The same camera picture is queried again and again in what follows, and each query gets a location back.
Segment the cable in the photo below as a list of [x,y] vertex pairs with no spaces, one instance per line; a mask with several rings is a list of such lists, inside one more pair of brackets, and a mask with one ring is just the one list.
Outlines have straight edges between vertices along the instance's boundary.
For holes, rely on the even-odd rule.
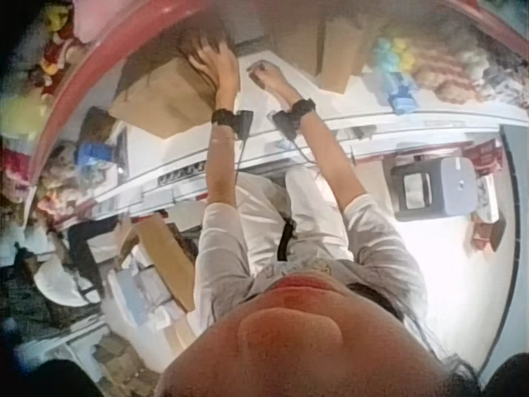
[[241,167],[242,155],[243,155],[244,152],[245,152],[246,141],[248,141],[248,140],[245,139],[245,140],[242,142],[241,153],[239,154],[239,160],[237,161],[237,166],[236,166],[236,170],[235,170],[235,183],[237,183],[237,178],[239,177],[239,168]]
[[305,155],[305,153],[303,153],[303,151],[301,150],[301,148],[298,146],[298,144],[296,143],[296,141],[292,140],[291,141],[293,143],[293,145],[296,147],[296,149],[298,150],[299,154],[301,155],[301,157],[307,162],[307,163],[310,163],[310,164],[313,164],[313,165],[317,165],[317,162],[316,161],[313,161],[311,159],[309,159],[307,157],[307,155]]

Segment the store shelf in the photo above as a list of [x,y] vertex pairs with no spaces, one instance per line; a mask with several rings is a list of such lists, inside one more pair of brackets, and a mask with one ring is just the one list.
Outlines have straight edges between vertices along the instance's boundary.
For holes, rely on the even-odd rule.
[[[489,139],[493,134],[498,134],[498,128],[489,129],[431,129],[431,130],[416,130],[411,132],[382,132],[373,137],[373,139],[366,139],[359,141],[349,136],[347,131],[341,131],[337,135],[337,139],[346,153],[351,151],[355,155],[355,159],[359,162],[372,161],[377,158],[382,158],[388,153],[395,153],[405,149],[412,151],[422,149],[425,147],[444,147],[444,146],[460,146],[470,144],[476,141],[479,136],[484,139]],[[309,158],[311,151],[308,147],[301,146],[301,150]],[[304,164],[306,161],[299,155],[295,148],[285,149],[281,146],[276,146],[274,152],[269,152],[260,158],[254,158],[241,164],[242,169],[249,169],[258,165],[265,165],[281,160],[291,160],[293,162]],[[204,174],[195,175],[185,180],[180,180],[174,184],[168,184],[163,187],[152,189],[149,192],[144,191],[140,202],[131,205],[123,206],[118,202],[122,202],[125,194],[120,195],[123,198],[116,198],[117,202],[100,204],[94,208],[93,216],[96,219],[103,219],[115,215],[117,213],[127,213],[130,216],[140,216],[153,211],[168,208],[174,203],[184,200],[196,200],[203,197],[207,193],[206,180]]]
[[[378,125],[400,125],[401,129],[491,127],[500,124],[527,126],[527,113],[502,103],[466,103],[464,106],[444,103],[433,92],[421,90],[415,97],[420,109],[410,115],[397,116],[385,103],[373,74],[362,79],[351,78],[345,95],[321,91],[310,79],[281,60],[270,51],[240,58],[241,108],[255,112],[243,161],[257,159],[275,150],[276,142],[283,139],[267,118],[280,109],[279,102],[260,90],[247,77],[245,69],[253,62],[266,59],[277,64],[287,79],[306,98],[312,98],[317,111],[332,130],[341,128]],[[124,184],[101,192],[95,199],[105,201],[128,189],[142,186],[173,170],[205,160],[211,127],[204,124],[186,132],[162,140],[138,127],[128,127],[129,179]]]
[[[482,31],[526,60],[529,58],[527,41],[492,13],[478,8],[475,0],[438,1],[470,17]],[[51,115],[31,158],[29,179],[32,184],[38,180],[61,127],[90,88],[119,60],[126,58],[166,27],[204,9],[206,4],[205,0],[141,0],[122,12],[107,27],[91,45],[83,62],[70,70],[58,89]]]
[[529,60],[529,41],[498,16],[480,7],[476,0],[439,0],[440,3],[466,15],[486,35],[504,44],[509,50]]
[[165,28],[206,7],[203,0],[141,0],[108,26],[91,44],[83,61],[72,68],[55,95],[50,117],[31,157],[29,180],[36,184],[60,129],[92,86],[119,60],[126,58]]

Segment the wrist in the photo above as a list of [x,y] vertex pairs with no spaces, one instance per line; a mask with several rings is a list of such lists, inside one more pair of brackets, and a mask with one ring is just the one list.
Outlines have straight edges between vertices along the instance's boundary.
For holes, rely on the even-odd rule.
[[301,94],[291,85],[286,86],[279,90],[279,95],[284,99],[284,101],[288,104],[289,108],[292,108],[292,106],[299,100],[303,99]]
[[219,89],[215,96],[215,110],[226,109],[233,112],[236,96],[237,93]]

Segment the wall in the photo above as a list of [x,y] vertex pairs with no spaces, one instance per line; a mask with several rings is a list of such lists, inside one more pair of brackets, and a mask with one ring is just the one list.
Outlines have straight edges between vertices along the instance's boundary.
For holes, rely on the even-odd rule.
[[512,152],[517,172],[521,215],[521,255],[511,307],[503,331],[493,354],[485,366],[481,379],[487,382],[494,371],[510,356],[529,351],[529,257],[527,255],[529,205],[529,136],[526,128],[505,127],[505,136]]

